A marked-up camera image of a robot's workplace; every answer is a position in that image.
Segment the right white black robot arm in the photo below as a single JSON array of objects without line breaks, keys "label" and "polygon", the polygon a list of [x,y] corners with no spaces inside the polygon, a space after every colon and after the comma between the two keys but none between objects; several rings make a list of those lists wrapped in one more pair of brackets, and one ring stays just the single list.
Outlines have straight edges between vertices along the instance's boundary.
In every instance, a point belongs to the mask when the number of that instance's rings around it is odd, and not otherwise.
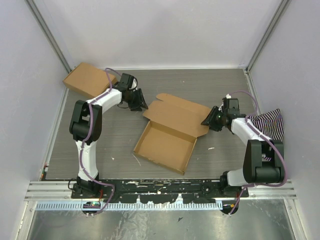
[{"label": "right white black robot arm", "polygon": [[245,144],[242,168],[225,171],[220,176],[223,196],[232,197],[240,187],[281,187],[287,182],[282,142],[259,131],[237,108],[214,106],[201,125],[215,132],[225,127]]}]

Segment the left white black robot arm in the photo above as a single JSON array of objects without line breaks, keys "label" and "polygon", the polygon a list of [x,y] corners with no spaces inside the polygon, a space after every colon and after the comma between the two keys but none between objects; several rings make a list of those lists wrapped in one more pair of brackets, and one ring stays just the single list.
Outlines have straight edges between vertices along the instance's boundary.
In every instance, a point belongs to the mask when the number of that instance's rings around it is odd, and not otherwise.
[{"label": "left white black robot arm", "polygon": [[111,107],[127,103],[131,111],[140,112],[148,109],[143,92],[136,89],[108,88],[105,92],[92,99],[75,103],[69,132],[77,150],[79,171],[72,190],[77,194],[95,198],[100,194],[104,183],[99,181],[96,164],[96,145],[102,133],[103,114]]}]

